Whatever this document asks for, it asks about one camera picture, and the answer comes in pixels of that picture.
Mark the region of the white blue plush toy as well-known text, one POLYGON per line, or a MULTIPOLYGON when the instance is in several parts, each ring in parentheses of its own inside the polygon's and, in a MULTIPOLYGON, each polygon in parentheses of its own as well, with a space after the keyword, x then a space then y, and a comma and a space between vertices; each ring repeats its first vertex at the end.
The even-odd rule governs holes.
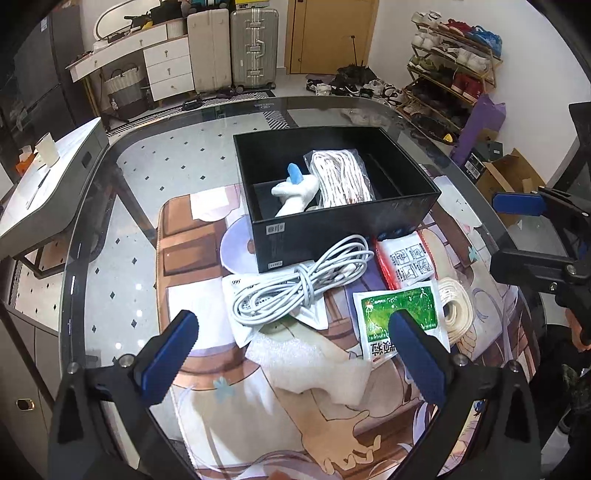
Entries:
POLYGON ((280 200, 276 217, 303 213, 318 193, 318 178, 314 174, 302 174, 297 164, 287 165, 287 179, 271 188, 271 194, 280 200))

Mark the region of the anime printed desk mat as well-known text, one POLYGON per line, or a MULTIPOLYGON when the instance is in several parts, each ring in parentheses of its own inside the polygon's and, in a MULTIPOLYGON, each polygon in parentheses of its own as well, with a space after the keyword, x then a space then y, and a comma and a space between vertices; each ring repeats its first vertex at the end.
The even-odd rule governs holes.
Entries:
MULTIPOLYGON (((489 272, 484 222, 444 176, 420 227, 442 293, 440 333, 486 366, 539 349, 526 301, 489 272)), ((315 304, 322 329, 287 318, 253 332, 233 323, 233 294, 256 281, 249 217, 238 185, 166 200, 158 214, 158 321, 183 310, 199 331, 174 381, 175 412, 205 479, 384 479, 437 409, 388 341, 363 346, 356 293, 384 288, 376 265, 315 304)))

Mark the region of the oval mirror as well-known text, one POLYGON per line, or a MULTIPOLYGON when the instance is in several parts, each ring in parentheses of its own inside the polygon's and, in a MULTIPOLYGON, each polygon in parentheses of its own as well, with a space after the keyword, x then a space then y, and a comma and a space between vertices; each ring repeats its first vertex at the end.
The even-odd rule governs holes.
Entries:
POLYGON ((131 25, 131 17, 148 14, 160 5, 159 0, 119 1, 100 14, 93 27, 96 41, 103 40, 109 35, 125 29, 131 25))

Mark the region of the woven laundry basket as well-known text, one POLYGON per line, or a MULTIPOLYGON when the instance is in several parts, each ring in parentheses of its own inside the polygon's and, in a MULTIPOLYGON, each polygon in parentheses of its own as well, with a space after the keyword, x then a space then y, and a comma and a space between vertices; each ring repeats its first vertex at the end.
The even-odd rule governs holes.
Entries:
POLYGON ((119 119, 129 120, 147 109, 145 75, 136 64, 129 64, 124 70, 114 70, 103 85, 119 119))

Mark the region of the white paper cup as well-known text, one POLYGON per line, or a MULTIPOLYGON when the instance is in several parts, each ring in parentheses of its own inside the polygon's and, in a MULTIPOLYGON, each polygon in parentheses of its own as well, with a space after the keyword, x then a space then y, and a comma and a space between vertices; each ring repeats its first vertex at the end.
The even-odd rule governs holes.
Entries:
POLYGON ((50 132, 39 139, 35 150, 40 156, 41 162, 48 167, 52 167, 60 158, 56 142, 50 132))

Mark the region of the black storage box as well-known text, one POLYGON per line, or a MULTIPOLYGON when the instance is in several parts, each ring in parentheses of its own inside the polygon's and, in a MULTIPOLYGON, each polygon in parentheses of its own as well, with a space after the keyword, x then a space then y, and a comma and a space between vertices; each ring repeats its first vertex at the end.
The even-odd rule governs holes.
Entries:
POLYGON ((328 126, 235 136, 259 272, 317 260, 359 234, 398 238, 414 232, 441 195, 420 165, 380 127, 328 126), (318 178, 303 213, 276 217, 271 188, 287 165, 318 178))

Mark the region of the red white packet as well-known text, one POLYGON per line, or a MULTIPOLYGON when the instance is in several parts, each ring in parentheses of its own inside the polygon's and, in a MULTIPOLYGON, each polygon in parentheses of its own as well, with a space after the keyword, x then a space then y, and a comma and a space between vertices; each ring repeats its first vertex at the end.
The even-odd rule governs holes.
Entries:
POLYGON ((432 257, 419 233, 374 242, 377 263, 391 290, 410 287, 435 277, 432 257))

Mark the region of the purple bag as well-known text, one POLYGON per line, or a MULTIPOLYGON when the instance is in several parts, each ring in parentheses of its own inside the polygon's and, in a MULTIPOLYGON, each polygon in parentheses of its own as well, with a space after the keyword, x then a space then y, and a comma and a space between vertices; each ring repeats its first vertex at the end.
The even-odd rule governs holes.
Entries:
POLYGON ((495 139, 505 122, 507 115, 505 103, 495 103, 488 94, 483 93, 463 128, 457 144, 454 146, 451 159, 458 166, 463 166, 474 146, 491 134, 495 139))

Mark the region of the white grey printed pouch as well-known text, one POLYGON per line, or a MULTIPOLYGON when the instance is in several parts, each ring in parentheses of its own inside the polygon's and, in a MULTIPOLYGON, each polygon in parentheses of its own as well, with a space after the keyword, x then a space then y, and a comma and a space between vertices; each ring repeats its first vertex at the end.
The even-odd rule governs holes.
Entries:
POLYGON ((320 288, 311 287, 311 261, 263 274, 233 274, 222 279, 228 323, 235 343, 245 347, 263 326, 291 316, 322 331, 329 327, 320 288))

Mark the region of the cardboard box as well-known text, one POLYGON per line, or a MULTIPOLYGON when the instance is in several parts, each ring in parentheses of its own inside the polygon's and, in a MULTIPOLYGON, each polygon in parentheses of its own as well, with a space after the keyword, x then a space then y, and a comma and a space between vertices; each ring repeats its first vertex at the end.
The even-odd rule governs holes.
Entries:
POLYGON ((476 182, 483 197, 492 203, 496 193, 531 193, 546 183, 528 160, 516 149, 500 159, 485 162, 476 182))

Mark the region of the silver suitcase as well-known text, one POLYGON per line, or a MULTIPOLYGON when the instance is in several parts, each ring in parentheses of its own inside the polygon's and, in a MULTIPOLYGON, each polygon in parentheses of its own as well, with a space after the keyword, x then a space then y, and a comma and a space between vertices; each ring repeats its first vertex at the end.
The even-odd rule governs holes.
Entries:
POLYGON ((276 87, 279 12, 259 7, 235 10, 230 15, 229 27, 235 90, 276 87))

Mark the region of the white drawer desk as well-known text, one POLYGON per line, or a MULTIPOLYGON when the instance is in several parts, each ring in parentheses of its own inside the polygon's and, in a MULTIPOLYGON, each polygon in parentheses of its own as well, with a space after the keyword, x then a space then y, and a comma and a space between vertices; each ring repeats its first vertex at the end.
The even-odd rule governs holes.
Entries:
POLYGON ((95 114, 106 108, 104 82, 111 73, 137 66, 145 75, 151 99, 159 103, 192 94, 194 83, 186 22, 170 20, 129 34, 67 66, 73 82, 84 87, 95 114))

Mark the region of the grey white side cabinet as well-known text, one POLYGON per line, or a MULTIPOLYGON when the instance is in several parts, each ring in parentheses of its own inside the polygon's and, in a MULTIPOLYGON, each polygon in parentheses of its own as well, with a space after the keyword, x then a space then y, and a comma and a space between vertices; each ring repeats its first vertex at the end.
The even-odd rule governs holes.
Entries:
POLYGON ((44 246, 75 222, 103 155, 109 147, 102 120, 79 126, 56 143, 51 166, 33 161, 1 216, 1 257, 22 262, 38 279, 64 270, 63 263, 40 267, 44 246))

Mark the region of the dark refrigerator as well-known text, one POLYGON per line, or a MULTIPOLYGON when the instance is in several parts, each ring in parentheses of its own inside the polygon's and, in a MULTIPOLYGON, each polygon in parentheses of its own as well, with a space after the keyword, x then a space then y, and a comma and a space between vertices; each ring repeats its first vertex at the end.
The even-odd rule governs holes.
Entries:
POLYGON ((1 157, 50 133, 58 140, 94 117, 84 87, 68 66, 84 53, 80 7, 60 8, 43 18, 9 62, 1 80, 1 157))

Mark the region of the white foam wrap sheet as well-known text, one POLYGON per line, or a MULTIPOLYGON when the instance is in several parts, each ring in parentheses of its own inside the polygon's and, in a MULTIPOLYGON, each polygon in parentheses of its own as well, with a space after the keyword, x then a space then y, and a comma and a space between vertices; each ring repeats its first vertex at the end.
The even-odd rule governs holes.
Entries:
POLYGON ((263 369, 273 388, 301 394, 325 391, 332 403, 359 405, 372 364, 353 358, 317 330, 297 320, 283 320, 256 332, 245 356, 263 369))

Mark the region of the wooden shoe rack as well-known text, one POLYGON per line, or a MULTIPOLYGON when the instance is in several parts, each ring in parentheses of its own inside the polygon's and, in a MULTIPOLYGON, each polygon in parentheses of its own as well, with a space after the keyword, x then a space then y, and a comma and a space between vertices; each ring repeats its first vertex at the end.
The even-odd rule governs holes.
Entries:
POLYGON ((411 83, 397 110, 429 138, 453 146, 480 97, 497 86, 503 41, 480 25, 445 20, 433 10, 415 12, 412 22, 411 83))

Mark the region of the beige suitcase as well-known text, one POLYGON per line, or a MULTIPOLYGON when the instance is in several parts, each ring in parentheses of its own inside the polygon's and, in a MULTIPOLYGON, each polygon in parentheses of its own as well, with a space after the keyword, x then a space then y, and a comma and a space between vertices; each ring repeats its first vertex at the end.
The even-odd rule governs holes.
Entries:
POLYGON ((197 93, 229 87, 231 80, 229 13, 225 8, 190 14, 187 37, 197 93))

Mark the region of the wooden door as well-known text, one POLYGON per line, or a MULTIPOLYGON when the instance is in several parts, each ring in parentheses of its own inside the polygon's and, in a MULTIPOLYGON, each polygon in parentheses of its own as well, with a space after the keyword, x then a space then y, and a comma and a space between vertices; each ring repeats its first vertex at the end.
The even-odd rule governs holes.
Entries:
POLYGON ((368 65, 379 5, 375 0, 288 2, 287 73, 332 74, 368 65))

